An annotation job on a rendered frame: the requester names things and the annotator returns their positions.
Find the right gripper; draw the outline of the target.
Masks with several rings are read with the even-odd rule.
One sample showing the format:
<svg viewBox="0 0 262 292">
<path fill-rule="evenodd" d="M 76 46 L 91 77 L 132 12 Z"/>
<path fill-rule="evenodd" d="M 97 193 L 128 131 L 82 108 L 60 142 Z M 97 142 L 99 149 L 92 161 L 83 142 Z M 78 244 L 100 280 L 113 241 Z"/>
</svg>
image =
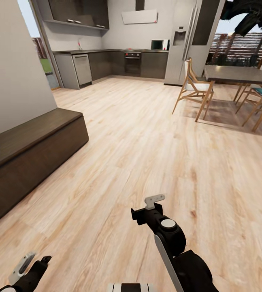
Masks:
<svg viewBox="0 0 262 292">
<path fill-rule="evenodd" d="M 147 223 L 148 226 L 150 227 L 150 219 L 154 214 L 161 214 L 163 215 L 163 209 L 162 209 L 162 204 L 154 204 L 155 208 L 148 210 L 146 208 L 134 210 L 131 208 L 131 213 L 132 213 L 132 218 L 133 220 L 137 220 L 138 224 L 144 224 Z"/>
</svg>

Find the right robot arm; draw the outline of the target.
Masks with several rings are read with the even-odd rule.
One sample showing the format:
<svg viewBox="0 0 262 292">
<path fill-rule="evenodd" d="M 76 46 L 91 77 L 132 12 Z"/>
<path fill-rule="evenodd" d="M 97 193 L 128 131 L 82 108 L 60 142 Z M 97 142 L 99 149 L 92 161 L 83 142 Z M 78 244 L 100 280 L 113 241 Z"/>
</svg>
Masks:
<svg viewBox="0 0 262 292">
<path fill-rule="evenodd" d="M 146 197 L 145 208 L 131 208 L 133 220 L 147 223 L 154 232 L 155 244 L 177 292 L 219 292 L 205 261 L 192 250 L 185 251 L 186 239 L 175 220 L 163 215 L 163 193 Z"/>
</svg>

